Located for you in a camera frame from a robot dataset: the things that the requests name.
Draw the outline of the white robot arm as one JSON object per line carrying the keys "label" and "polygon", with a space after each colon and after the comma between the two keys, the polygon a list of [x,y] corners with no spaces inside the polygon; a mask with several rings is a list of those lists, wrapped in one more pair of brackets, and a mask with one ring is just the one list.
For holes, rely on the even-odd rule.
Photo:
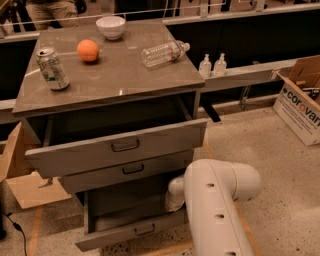
{"label": "white robot arm", "polygon": [[234,203],[255,199],[261,189],[248,164],[200,159],[169,181],[165,209],[187,210],[196,256],[254,256]]}

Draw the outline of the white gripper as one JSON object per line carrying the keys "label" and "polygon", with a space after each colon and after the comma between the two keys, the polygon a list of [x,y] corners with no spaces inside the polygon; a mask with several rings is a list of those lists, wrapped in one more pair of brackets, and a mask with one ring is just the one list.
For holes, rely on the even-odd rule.
{"label": "white gripper", "polygon": [[184,204],[184,177],[178,176],[168,183],[165,195],[165,210],[175,212]]}

